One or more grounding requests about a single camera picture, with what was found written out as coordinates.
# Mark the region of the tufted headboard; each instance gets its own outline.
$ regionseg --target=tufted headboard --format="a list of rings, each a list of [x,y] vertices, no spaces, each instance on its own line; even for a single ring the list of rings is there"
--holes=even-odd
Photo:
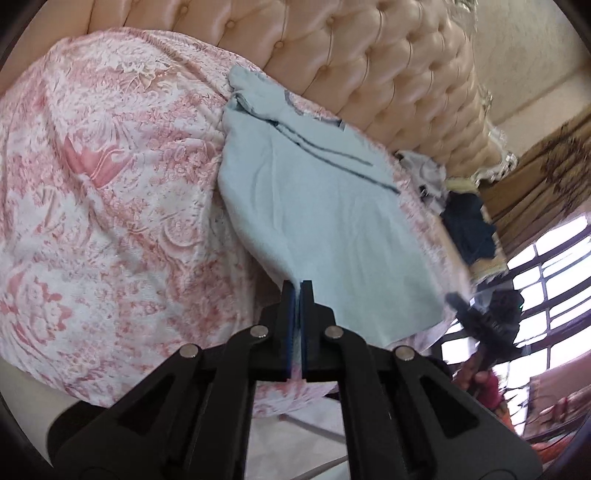
[[[254,62],[390,150],[450,176],[494,166],[472,46],[446,0],[47,0],[0,71],[0,95],[64,37],[173,30]]]

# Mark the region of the pink floral bedspread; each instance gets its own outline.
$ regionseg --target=pink floral bedspread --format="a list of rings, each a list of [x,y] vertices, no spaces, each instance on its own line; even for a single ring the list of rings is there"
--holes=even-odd
[[[206,348],[256,323],[276,292],[261,288],[216,190],[234,64],[256,69],[185,35],[121,28],[60,41],[0,100],[4,359],[109,406],[184,343]],[[392,168],[443,291],[452,269],[433,219]],[[407,342],[426,348],[444,320]],[[331,388],[261,384],[255,414]]]

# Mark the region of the light blue towel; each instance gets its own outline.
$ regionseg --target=light blue towel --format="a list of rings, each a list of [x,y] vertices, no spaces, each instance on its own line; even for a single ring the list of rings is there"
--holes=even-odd
[[[383,153],[343,124],[297,112],[288,92],[235,66],[218,183],[232,225],[278,286],[387,346],[442,320],[443,301],[398,205]]]

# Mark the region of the pile of clothes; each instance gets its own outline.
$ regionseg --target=pile of clothes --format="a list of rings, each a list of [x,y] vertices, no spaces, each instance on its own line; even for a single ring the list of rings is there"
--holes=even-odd
[[[430,157],[410,151],[396,154],[408,170],[423,202],[437,215],[467,265],[481,258],[495,258],[496,227],[482,216],[482,200],[474,193],[448,192],[445,166]]]

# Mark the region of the wall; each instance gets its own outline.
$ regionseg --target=wall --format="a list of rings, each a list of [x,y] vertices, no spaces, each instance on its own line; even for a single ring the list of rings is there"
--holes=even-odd
[[[498,126],[507,134],[507,149],[520,156],[590,105],[591,63],[588,63]]]
[[[553,0],[480,0],[475,62],[503,123],[589,61],[577,32]]]

